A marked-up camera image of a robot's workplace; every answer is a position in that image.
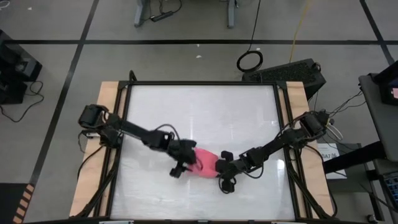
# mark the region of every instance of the gray floor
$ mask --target gray floor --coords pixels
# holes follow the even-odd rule
[[[240,1],[236,26],[226,28],[226,3],[218,0],[182,0],[181,11],[164,21],[133,24],[136,2],[99,0],[87,39],[172,40],[172,39],[250,39],[257,0]],[[369,9],[385,40],[398,40],[394,0],[367,0]],[[0,29],[20,40],[78,40],[93,0],[11,1],[0,11]],[[305,1],[263,0],[255,39],[291,40]],[[152,12],[158,14],[153,1]],[[165,11],[178,7],[168,0]],[[376,40],[357,0],[312,1],[298,33],[299,40]],[[65,104],[37,183],[25,221],[67,218],[76,185],[76,172],[82,160],[77,146],[80,131],[77,119],[86,104],[97,99],[102,81],[123,80],[133,69],[139,80],[240,80],[237,58],[247,50],[240,44],[170,45],[85,45],[77,63]],[[23,45],[44,68],[45,100],[32,108],[22,122],[14,124],[0,116],[0,182],[28,182],[68,74],[76,45]],[[264,54],[263,68],[287,63],[290,45],[253,45]],[[398,46],[388,49],[398,58]],[[298,45],[294,60],[313,58],[322,66],[327,80],[320,90],[316,109],[332,110],[358,91],[358,77],[380,72],[388,66],[378,45]],[[254,58],[244,61],[247,67]],[[358,97],[351,102],[364,101]],[[7,106],[19,116],[32,103]],[[367,144],[377,134],[366,106],[350,108],[335,116],[335,125],[344,142]],[[365,194],[336,196],[339,217],[363,220],[371,212]]]

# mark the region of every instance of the computer monitor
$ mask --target computer monitor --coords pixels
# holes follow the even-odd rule
[[[373,76],[373,81],[379,85],[383,103],[398,105],[398,61]]]

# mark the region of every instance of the pink object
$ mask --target pink object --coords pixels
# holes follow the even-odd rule
[[[395,99],[398,99],[398,88],[393,88],[392,89],[392,94],[394,95]]]
[[[206,178],[214,178],[218,175],[216,171],[218,156],[216,154],[196,147],[195,155],[197,157],[197,163],[189,165],[188,167],[194,174]]]

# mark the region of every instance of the white cable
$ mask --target white cable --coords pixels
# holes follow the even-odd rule
[[[336,128],[336,126],[334,126],[334,125],[330,125],[332,128],[334,128],[337,132],[338,132],[338,134],[341,136],[341,140],[343,140],[343,138],[344,138],[344,136],[343,136],[343,134]]]
[[[7,8],[10,5],[10,1],[0,1],[0,4],[2,4],[4,2],[6,3],[6,5],[5,6],[0,6],[0,11],[1,11],[1,9]]]
[[[330,129],[330,127],[333,127],[333,128],[339,133],[339,135],[340,135],[341,137],[337,136],[337,134],[336,134],[332,129]],[[329,129],[329,131],[330,131],[334,136],[336,136],[336,138],[338,138],[339,140],[343,140],[343,135],[341,134],[341,132],[340,132],[336,127],[334,127],[333,125],[329,124],[328,126],[326,126],[326,128]]]

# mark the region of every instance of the black metal frame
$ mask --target black metal frame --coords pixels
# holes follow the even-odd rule
[[[293,121],[292,109],[290,106],[289,94],[287,93],[286,82],[262,82],[262,83],[257,83],[257,82],[218,82],[218,81],[215,81],[215,82],[186,82],[186,81],[152,82],[152,81],[136,81],[134,78],[132,78],[132,76],[130,76],[129,81],[120,81],[119,82],[118,92],[116,94],[116,102],[115,102],[115,106],[114,106],[114,113],[118,113],[122,92],[127,87],[126,100],[124,102],[124,108],[123,108],[123,119],[126,119],[126,116],[127,116],[131,90],[134,85],[239,85],[239,86],[268,85],[268,86],[272,86],[274,89],[275,103],[276,103],[276,108],[277,108],[280,129],[282,129],[284,127],[284,119],[283,119],[283,115],[282,115],[282,108],[281,108],[281,103],[280,103],[280,98],[279,98],[279,88],[282,89],[283,94],[284,94],[284,101],[285,101],[285,105],[286,105],[287,117],[289,119],[289,122]],[[119,159],[116,159],[116,158],[120,158],[122,146],[123,146],[123,142],[121,143],[120,148],[116,150],[115,160],[114,160],[115,162],[120,161]],[[108,173],[109,160],[111,158],[112,150],[115,150],[115,149],[108,149],[108,148],[106,149],[100,184],[103,183],[103,180],[106,177],[106,174]],[[284,155],[285,155],[286,162],[291,161],[289,151],[290,151],[289,148],[284,149]],[[301,161],[300,155],[297,151],[295,151],[295,159],[296,159],[295,161],[296,161],[296,166],[297,166],[297,170],[298,170],[300,179],[305,183],[302,161]],[[111,214],[111,209],[112,209],[112,204],[113,204],[112,201],[113,201],[113,197],[114,197],[117,174],[118,173],[116,173],[114,179],[112,180],[112,182],[110,184],[110,188],[109,188],[109,197],[108,197],[106,213],[105,213],[105,215],[107,217],[110,216],[110,214]],[[294,210],[294,214],[295,214],[295,219],[297,220],[302,217],[300,216],[300,209],[299,209],[299,203],[298,203],[295,183],[290,176],[288,176],[288,180],[289,180],[289,187],[290,187],[290,193],[291,193],[291,197],[292,197],[292,205],[293,205],[293,210]],[[312,209],[310,208],[309,203],[306,201],[306,199],[304,197],[303,197],[303,200],[305,203],[306,215],[307,215],[307,217],[312,218]],[[101,202],[102,202],[102,198],[97,203],[97,205],[95,207],[95,211],[93,214],[95,217],[97,217],[100,213]]]
[[[95,218],[76,218],[72,220],[54,220],[45,222],[35,222],[30,224],[99,224],[100,222],[110,222],[109,217],[95,217]],[[298,218],[296,222],[306,223],[306,224],[364,224],[358,222],[348,222],[348,221],[338,221],[338,220],[317,220],[310,218]],[[207,221],[207,220],[134,220],[133,222],[121,221],[120,223],[130,223],[130,224],[272,224],[275,222],[271,221]]]

